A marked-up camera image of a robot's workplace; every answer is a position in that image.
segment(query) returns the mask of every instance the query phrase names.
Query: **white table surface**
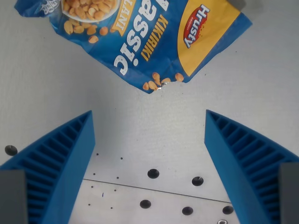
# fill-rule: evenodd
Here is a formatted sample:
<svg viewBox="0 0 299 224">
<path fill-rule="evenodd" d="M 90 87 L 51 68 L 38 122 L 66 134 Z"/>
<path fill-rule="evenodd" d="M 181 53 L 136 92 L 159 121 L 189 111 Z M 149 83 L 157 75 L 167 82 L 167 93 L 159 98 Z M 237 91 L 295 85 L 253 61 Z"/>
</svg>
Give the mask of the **white table surface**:
<svg viewBox="0 0 299 224">
<path fill-rule="evenodd" d="M 249 30 L 189 83 L 171 83 L 150 95 L 58 36 L 47 18 L 22 18 L 13 6 L 14 1 L 3 0 L 0 7 L 0 164 L 10 158 L 6 145 L 21 150 L 93 110 L 96 147 L 79 195 L 91 194 L 83 186 L 97 181 L 108 189 L 123 185 L 132 196 L 134 189 L 142 196 L 151 192 L 162 204 L 198 201 L 200 210 L 205 201 L 209 211 L 181 217 L 186 224 L 205 224 L 214 214 L 222 219 L 219 208 L 229 202 L 203 142 L 206 109 L 299 154 L 299 1 L 247 0 L 242 11 L 253 22 Z M 160 172 L 155 180 L 147 177 L 152 168 Z M 204 184 L 193 186 L 195 176 Z M 122 209 L 113 210 L 114 216 L 123 216 L 126 201 L 117 203 Z M 108 213 L 90 215 L 91 207 L 85 206 L 78 196 L 75 213 L 85 224 L 104 217 L 105 223 L 139 224 L 145 211 L 130 204 L 132 218 L 127 214 L 121 221 Z M 141 223 L 173 223 L 177 212 L 154 211 L 157 220 Z M 238 223 L 235 213 L 227 219 Z M 72 217 L 70 224 L 77 223 Z"/>
</svg>

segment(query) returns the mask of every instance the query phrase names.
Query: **black hole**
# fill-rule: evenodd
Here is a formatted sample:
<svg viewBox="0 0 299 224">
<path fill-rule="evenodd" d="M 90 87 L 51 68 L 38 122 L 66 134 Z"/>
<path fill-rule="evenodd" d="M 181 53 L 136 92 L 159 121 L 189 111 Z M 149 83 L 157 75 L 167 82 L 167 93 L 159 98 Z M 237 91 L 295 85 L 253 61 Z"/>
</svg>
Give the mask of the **black hole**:
<svg viewBox="0 0 299 224">
<path fill-rule="evenodd" d="M 159 171 L 156 170 L 156 169 L 150 169 L 150 170 L 148 171 L 148 176 L 149 176 L 149 178 L 151 178 L 151 179 L 156 179 L 157 177 L 159 177 L 159 175 L 160 175 L 160 173 L 159 173 Z"/>
<path fill-rule="evenodd" d="M 193 208 L 191 207 L 184 207 L 183 210 L 182 210 L 182 213 L 185 215 L 185 216 L 189 216 L 193 213 Z"/>
<path fill-rule="evenodd" d="M 5 146 L 5 152 L 7 155 L 14 156 L 18 153 L 18 150 L 16 147 L 9 145 Z"/>
<path fill-rule="evenodd" d="M 226 220 L 220 220 L 217 224 L 228 224 L 228 222 Z"/>
<path fill-rule="evenodd" d="M 200 177 L 200 176 L 194 177 L 194 178 L 192 179 L 192 184 L 193 184 L 194 186 L 200 186 L 200 185 L 202 185 L 203 183 L 204 183 L 204 179 L 203 179 L 202 177 Z"/>
<path fill-rule="evenodd" d="M 148 209 L 151 206 L 151 202 L 149 200 L 143 200 L 140 202 L 140 207 L 143 209 Z"/>
<path fill-rule="evenodd" d="M 229 215 L 229 214 L 232 214 L 234 212 L 234 208 L 232 206 L 225 206 L 223 209 L 222 209 L 222 212 L 225 214 L 225 215 Z"/>
</svg>

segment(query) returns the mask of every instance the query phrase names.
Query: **blue snack bag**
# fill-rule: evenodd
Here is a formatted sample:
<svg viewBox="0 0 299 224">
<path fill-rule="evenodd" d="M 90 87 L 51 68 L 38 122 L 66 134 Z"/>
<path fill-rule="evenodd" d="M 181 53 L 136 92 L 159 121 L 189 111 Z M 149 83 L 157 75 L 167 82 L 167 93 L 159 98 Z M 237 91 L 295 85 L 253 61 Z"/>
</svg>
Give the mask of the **blue snack bag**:
<svg viewBox="0 0 299 224">
<path fill-rule="evenodd" d="M 251 26 L 226 0 L 18 0 L 129 84 L 151 93 L 191 78 Z"/>
</svg>

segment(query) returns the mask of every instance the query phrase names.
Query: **snack bag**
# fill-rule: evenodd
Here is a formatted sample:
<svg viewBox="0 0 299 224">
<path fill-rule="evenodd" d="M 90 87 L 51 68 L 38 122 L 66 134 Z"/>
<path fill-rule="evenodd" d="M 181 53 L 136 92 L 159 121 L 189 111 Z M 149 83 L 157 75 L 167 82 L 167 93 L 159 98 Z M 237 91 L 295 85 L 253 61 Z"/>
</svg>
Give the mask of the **snack bag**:
<svg viewBox="0 0 299 224">
<path fill-rule="evenodd" d="M 18 0 L 15 8 L 48 16 L 57 34 L 147 93 L 189 82 L 251 25 L 226 0 Z"/>
</svg>

